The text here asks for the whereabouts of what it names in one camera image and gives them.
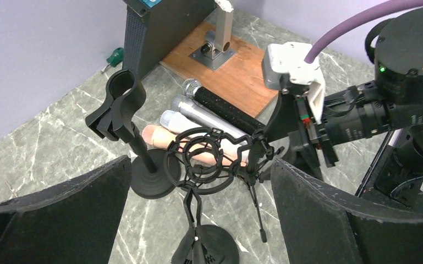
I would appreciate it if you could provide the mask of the shock mount tripod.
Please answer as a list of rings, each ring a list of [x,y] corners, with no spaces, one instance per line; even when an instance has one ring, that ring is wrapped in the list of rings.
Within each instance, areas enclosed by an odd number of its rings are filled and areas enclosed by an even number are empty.
[[[269,144],[263,130],[234,137],[217,128],[199,127],[178,134],[167,146],[163,159],[169,181],[194,195],[211,195],[241,179],[250,193],[259,221],[262,242],[267,242],[255,185],[262,183],[262,168],[284,147]]]

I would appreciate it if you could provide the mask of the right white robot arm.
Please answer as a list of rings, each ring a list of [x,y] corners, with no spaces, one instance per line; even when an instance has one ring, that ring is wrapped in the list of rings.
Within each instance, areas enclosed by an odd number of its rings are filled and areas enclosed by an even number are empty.
[[[423,213],[423,1],[378,23],[365,50],[373,80],[332,95],[317,60],[321,45],[273,43],[262,60],[267,88],[278,91],[263,142],[289,138],[287,160],[319,178],[317,150],[328,167],[336,145],[386,133],[356,196]]]

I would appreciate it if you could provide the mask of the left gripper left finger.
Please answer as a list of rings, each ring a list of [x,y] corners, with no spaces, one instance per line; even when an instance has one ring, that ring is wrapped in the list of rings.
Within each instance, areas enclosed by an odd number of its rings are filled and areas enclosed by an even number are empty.
[[[108,263],[131,182],[120,156],[0,203],[0,263]]]

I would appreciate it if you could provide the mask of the silver grey microphone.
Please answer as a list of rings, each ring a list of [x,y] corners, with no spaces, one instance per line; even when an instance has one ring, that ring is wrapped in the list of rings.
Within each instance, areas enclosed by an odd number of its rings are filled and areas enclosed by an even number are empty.
[[[171,100],[170,107],[171,110],[180,112],[185,117],[200,125],[221,129],[236,139],[242,136],[248,136],[247,133],[206,110],[204,107],[199,106],[194,100],[184,95],[174,96]]]

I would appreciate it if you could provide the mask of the white microphone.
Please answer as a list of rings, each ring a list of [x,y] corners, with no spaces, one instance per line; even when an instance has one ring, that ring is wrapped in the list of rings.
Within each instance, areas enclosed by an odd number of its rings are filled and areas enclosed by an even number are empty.
[[[200,126],[193,121],[186,118],[180,112],[166,110],[161,115],[160,123],[163,128],[169,130],[173,134],[180,134],[188,129],[200,128]],[[241,162],[246,164],[248,161],[249,150],[242,152]]]

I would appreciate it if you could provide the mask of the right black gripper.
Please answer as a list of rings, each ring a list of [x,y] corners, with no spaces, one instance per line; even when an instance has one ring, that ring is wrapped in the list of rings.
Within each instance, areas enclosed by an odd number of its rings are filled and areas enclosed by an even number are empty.
[[[318,180],[323,180],[318,151],[328,168],[339,161],[325,125],[316,123],[307,97],[279,95],[263,133],[268,142],[288,138],[282,160]]]

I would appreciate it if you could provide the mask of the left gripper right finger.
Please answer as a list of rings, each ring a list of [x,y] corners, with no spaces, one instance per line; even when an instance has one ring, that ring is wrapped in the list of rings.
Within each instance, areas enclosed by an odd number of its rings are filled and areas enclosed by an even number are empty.
[[[423,263],[423,214],[356,197],[282,159],[271,187],[290,263]]]

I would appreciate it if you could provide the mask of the black mic stand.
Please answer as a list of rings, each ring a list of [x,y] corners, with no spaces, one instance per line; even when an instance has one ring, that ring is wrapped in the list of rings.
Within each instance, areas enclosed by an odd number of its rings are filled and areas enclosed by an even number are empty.
[[[194,188],[187,190],[183,206],[188,229],[171,263],[239,264],[239,249],[231,234],[217,225],[201,224],[202,200]]]
[[[167,177],[181,175],[176,157],[164,161],[166,151],[148,149],[134,114],[144,105],[146,91],[133,72],[123,69],[115,72],[106,83],[106,96],[101,106],[85,118],[85,123],[100,138],[122,140],[137,157],[131,163],[131,183],[134,193],[145,199],[160,199],[170,194],[175,186]]]

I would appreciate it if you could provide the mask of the pink microphone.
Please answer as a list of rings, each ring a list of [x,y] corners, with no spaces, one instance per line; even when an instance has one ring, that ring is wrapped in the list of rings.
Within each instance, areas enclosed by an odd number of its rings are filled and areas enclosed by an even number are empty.
[[[164,150],[167,149],[172,141],[175,141],[176,136],[176,134],[171,133],[162,126],[156,125],[147,125],[142,131],[142,137],[147,144]],[[238,147],[240,145],[235,145],[227,139],[221,139],[220,149],[223,150],[226,156],[222,160],[224,166],[229,166],[237,158]],[[193,159],[209,165],[216,164],[214,155],[209,152],[198,154]]]

